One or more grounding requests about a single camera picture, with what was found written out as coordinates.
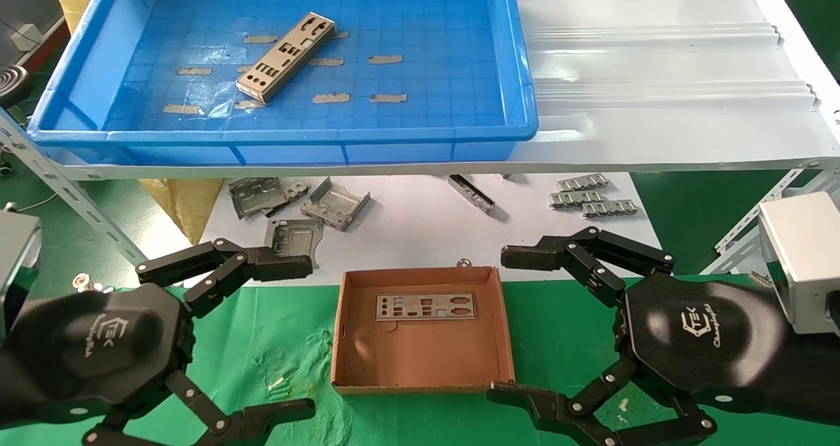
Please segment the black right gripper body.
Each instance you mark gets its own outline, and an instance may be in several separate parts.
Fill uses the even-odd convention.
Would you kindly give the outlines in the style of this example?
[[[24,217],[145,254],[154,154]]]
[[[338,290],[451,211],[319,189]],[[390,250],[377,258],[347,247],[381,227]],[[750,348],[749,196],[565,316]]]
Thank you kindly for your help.
[[[838,425],[838,337],[796,333],[774,291],[656,273],[626,291],[621,315],[656,399]]]

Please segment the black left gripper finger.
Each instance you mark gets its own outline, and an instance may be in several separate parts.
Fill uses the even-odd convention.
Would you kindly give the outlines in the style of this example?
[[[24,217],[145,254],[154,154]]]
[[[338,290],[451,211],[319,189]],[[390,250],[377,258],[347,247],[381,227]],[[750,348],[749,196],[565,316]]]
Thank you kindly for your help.
[[[312,275],[308,255],[279,256],[270,247],[241,247],[216,239],[179,250],[136,267],[138,281],[170,287],[199,275],[203,279],[184,294],[192,317],[210,314],[247,281],[291,281]]]
[[[184,371],[171,373],[164,384],[168,392],[176,395],[206,425],[206,431],[198,437],[195,445],[264,445],[276,426],[310,419],[316,414],[315,402],[303,398],[246,407],[226,415],[189,380]],[[160,444],[124,433],[129,420],[128,411],[113,409],[102,422],[84,434],[82,444]]]

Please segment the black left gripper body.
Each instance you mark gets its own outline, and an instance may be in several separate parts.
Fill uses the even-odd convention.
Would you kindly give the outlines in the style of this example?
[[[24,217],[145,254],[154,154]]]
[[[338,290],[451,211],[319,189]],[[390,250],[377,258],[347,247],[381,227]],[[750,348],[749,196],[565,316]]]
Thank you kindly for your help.
[[[3,427],[73,423],[117,409],[142,417],[170,395],[196,342],[165,289],[66,294],[25,302],[2,344]]]

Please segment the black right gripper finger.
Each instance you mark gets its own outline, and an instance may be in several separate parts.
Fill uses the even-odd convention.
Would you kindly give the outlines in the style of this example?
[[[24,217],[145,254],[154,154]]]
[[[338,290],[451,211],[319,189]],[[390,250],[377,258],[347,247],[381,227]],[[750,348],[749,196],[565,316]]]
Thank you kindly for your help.
[[[603,425],[596,412],[639,379],[639,366],[632,357],[621,357],[572,397],[525,384],[492,382],[487,399],[521,408],[537,430],[568,436],[579,445],[698,445],[717,433],[717,423],[684,394],[664,396],[675,418],[616,431]]]
[[[518,270],[566,270],[607,308],[620,308],[627,285],[608,266],[643,277],[670,275],[675,258],[661,249],[596,227],[570,236],[543,236],[534,246],[507,245],[501,265]]]

